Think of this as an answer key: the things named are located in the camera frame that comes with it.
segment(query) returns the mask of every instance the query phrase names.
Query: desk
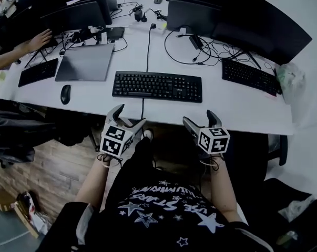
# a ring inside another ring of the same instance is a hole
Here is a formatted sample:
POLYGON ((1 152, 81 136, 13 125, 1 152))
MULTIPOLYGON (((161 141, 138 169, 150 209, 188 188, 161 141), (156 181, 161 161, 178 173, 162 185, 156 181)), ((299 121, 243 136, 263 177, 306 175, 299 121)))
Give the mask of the desk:
MULTIPOLYGON (((125 0, 125 2, 130 1, 143 4, 144 10, 160 9, 162 14, 167 15, 168 2, 165 0, 160 5, 154 4, 154 0, 125 0)), ((128 13, 132 8, 132 6, 123 7, 123 12, 117 16, 128 13)), ((156 19, 152 11, 149 11, 146 16, 149 25, 161 21, 156 19)), ((132 15, 116 18, 111 26, 127 27, 133 23, 136 21, 132 15)), ((201 77, 203 102, 188 103, 147 99, 144 103, 144 117, 148 121, 182 124, 182 117, 186 116, 198 125, 207 125, 206 110, 209 109, 221 119, 222 124, 229 130, 293 134, 291 109, 284 103, 282 96, 275 98, 257 89, 222 80, 220 62, 215 66, 198 66, 182 65, 173 61, 164 49, 164 39, 167 34, 168 31, 163 35, 155 33, 154 30, 151 32, 149 72, 201 77)), ((140 119, 142 99, 117 98, 112 97, 111 93, 116 71, 146 70, 148 32, 126 28, 124 37, 128 42, 128 47, 123 51, 113 53, 105 82, 55 82, 54 78, 51 78, 18 88, 21 71, 29 60, 29 55, 27 55, 22 58, 20 65, 13 64, 5 81, 0 82, 0 98, 101 115, 106 115, 110 109, 124 103, 125 108, 121 115, 131 119, 140 119), (71 99, 69 104, 63 105, 60 101, 60 92, 66 84, 71 85, 71 99)), ((116 43, 115 48, 121 49, 124 46, 125 43, 121 39, 116 43)), ((184 62, 192 62, 192 59, 199 53, 192 47, 188 37, 176 38, 173 34, 167 40, 167 49, 174 58, 184 62)), ((218 45, 217 49, 219 52, 223 51, 221 45, 218 45)), ((197 61, 205 60, 206 57, 202 53, 197 61)), ((47 56, 48 60, 53 58, 59 58, 61 61, 57 49, 47 56)), ((258 56, 255 58, 262 70, 271 72, 264 66, 266 60, 258 56)), ((40 63, 41 60, 42 57, 38 55, 32 65, 40 63)), ((207 64, 212 65, 216 62, 215 58, 210 58, 207 64)))

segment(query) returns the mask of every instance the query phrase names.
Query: keyboard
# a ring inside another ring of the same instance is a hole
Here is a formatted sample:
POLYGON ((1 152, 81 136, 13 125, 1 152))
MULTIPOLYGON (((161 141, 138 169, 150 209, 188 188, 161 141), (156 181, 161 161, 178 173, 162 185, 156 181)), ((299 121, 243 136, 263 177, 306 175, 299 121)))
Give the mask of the keyboard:
POLYGON ((222 60, 222 79, 256 88, 273 96, 277 93, 275 76, 230 59, 222 60))
POLYGON ((169 73, 117 71, 113 96, 201 103, 201 78, 169 73))
POLYGON ((18 87, 54 77, 57 71, 57 65, 58 59, 53 59, 24 70, 21 74, 18 87))

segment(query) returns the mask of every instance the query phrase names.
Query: computer mouse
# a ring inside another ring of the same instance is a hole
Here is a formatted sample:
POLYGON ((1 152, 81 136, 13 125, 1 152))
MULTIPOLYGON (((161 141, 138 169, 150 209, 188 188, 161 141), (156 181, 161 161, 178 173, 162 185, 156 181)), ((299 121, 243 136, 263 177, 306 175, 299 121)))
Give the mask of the computer mouse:
POLYGON ((60 94, 60 100, 63 104, 68 104, 70 101, 70 85, 64 85, 60 94))
POLYGON ((154 0, 154 3, 155 3, 155 4, 160 4, 160 3, 162 3, 162 1, 163 1, 163 0, 154 0))

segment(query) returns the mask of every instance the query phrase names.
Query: power adapter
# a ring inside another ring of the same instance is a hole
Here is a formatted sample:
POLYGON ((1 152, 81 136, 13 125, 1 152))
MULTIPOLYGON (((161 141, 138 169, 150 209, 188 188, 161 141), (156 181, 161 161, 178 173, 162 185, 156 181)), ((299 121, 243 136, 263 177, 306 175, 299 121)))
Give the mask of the power adapter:
POLYGON ((197 35, 189 36, 189 39, 195 49, 201 49, 204 46, 197 35))

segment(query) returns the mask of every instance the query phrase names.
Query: silver laptop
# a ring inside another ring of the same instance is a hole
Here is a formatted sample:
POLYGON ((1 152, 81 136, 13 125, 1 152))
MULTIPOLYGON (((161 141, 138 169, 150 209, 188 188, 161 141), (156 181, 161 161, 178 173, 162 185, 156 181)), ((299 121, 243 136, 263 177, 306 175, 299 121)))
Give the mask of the silver laptop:
POLYGON ((55 81, 105 81, 114 44, 66 50, 55 81))

